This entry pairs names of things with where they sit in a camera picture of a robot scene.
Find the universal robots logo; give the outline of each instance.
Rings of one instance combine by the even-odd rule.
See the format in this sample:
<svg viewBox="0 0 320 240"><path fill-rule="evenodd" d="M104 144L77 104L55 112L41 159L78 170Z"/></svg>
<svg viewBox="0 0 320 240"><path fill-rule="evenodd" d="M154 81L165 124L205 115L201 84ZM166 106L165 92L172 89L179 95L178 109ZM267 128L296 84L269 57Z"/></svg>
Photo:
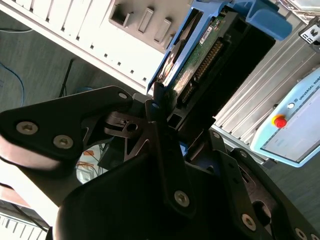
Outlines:
<svg viewBox="0 0 320 240"><path fill-rule="evenodd" d="M311 86L309 86L309 88L307 90L305 90L305 92L298 98L296 98L294 100L294 102L298 102L301 101L314 87L316 84L318 84L318 82L320 81L320 76L313 82L313 84Z"/></svg>

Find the silver screw head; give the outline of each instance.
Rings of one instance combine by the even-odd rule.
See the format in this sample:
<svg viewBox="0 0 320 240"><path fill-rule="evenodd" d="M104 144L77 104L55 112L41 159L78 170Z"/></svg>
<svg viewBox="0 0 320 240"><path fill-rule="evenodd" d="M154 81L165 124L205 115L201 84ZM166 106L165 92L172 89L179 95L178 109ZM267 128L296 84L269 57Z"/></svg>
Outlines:
<svg viewBox="0 0 320 240"><path fill-rule="evenodd" d="M314 235L314 234L311 234L311 238L312 238L312 240L320 240L316 235Z"/></svg>
<svg viewBox="0 0 320 240"><path fill-rule="evenodd" d="M295 233L298 235L298 237L302 240L308 240L307 236L303 231L301 231L299 228L295 228Z"/></svg>
<svg viewBox="0 0 320 240"><path fill-rule="evenodd" d="M24 135L33 135L38 132L38 126L30 121L22 121L16 125L16 130Z"/></svg>
<svg viewBox="0 0 320 240"><path fill-rule="evenodd" d="M212 132L213 136L215 136L217 139L220 138L220 135L218 133L216 133L215 131Z"/></svg>
<svg viewBox="0 0 320 240"><path fill-rule="evenodd" d="M244 151L240 151L242 157L246 158L248 155Z"/></svg>
<svg viewBox="0 0 320 240"><path fill-rule="evenodd" d="M59 149L70 149L74 141L67 135L58 135L53 139L53 144Z"/></svg>
<svg viewBox="0 0 320 240"><path fill-rule="evenodd" d="M174 199L180 206L185 207L185 208L188 207L190 204L190 200L189 200L188 195L180 190L175 191Z"/></svg>
<svg viewBox="0 0 320 240"><path fill-rule="evenodd" d="M123 99L127 99L128 98L127 95L125 95L122 92L119 92L118 95L119 95L120 98L123 98Z"/></svg>
<svg viewBox="0 0 320 240"><path fill-rule="evenodd" d="M257 229L255 221L248 214L242 214L241 219L244 225L251 231L254 232Z"/></svg>
<svg viewBox="0 0 320 240"><path fill-rule="evenodd" d="M152 103L152 106L154 106L156 109L159 109L159 108L160 108L159 105L156 104L155 102Z"/></svg>

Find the green circuit board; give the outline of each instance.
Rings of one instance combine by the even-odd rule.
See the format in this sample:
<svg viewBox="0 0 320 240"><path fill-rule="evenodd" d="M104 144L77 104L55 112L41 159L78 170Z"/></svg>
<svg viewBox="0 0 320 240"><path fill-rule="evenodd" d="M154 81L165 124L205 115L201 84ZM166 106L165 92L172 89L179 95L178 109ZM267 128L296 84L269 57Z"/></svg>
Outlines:
<svg viewBox="0 0 320 240"><path fill-rule="evenodd" d="M192 77L196 78L195 76L199 75L199 73L203 74L206 70L206 66L209 66L210 64L210 59L212 60L218 53L219 49L217 48L217 39L219 31L224 23L224 18L222 16L218 16L208 26L200 41L197 43L193 52L190 54L188 60L181 69L180 73L174 80L173 84L167 88L164 96L166 105L174 102L174 99L181 94L187 84L190 85L187 86L190 90L190 94L192 93L193 86L191 83L189 83L189 81Z"/></svg>

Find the emergency stop button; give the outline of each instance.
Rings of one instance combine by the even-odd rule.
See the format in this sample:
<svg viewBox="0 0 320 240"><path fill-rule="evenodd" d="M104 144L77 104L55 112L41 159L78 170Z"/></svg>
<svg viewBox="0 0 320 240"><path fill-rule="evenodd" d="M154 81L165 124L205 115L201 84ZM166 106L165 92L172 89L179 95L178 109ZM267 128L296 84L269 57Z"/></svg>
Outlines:
<svg viewBox="0 0 320 240"><path fill-rule="evenodd" d="M278 129L281 129L287 125L287 120L285 119L284 115L277 115L273 117L272 124L275 125Z"/></svg>

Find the floor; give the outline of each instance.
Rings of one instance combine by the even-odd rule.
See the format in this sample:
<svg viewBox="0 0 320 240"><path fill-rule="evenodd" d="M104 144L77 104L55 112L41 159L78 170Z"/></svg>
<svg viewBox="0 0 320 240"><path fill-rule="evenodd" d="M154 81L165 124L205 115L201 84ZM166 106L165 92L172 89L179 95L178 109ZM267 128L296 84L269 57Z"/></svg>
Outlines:
<svg viewBox="0 0 320 240"><path fill-rule="evenodd" d="M0 28L27 27L0 12ZM75 58L72 53L34 31L23 34L0 32L0 62L23 80L24 105L57 98L72 58ZM130 94L135 92L96 67L76 59L66 89L71 94L82 87L101 88L109 85L118 85ZM11 73L0 69L0 112L17 108L20 104L19 82ZM320 155L302 168L278 163L266 172L320 233Z"/></svg>
<svg viewBox="0 0 320 240"><path fill-rule="evenodd" d="M0 29L25 30L28 27L0 12ZM67 94L78 88L101 88L117 85L130 94L135 90L100 69L77 58L39 33L0 32L0 63L12 69L23 81L24 106L48 101L59 96L72 58L76 60L67 80ZM17 78L0 68L0 112L20 107L22 91Z"/></svg>

